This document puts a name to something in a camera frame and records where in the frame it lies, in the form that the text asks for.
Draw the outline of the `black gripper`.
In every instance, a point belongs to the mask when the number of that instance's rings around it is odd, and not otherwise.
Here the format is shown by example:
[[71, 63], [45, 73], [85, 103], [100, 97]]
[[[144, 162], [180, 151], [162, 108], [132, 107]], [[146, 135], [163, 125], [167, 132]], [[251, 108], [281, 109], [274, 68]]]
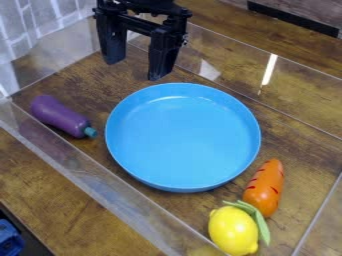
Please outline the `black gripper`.
[[[166, 16], [155, 24], [138, 15]], [[184, 42], [191, 11], [174, 0], [96, 0], [93, 8], [100, 51], [108, 65], [126, 58], [127, 30], [151, 35], [148, 46], [148, 79], [156, 81], [171, 73]]]

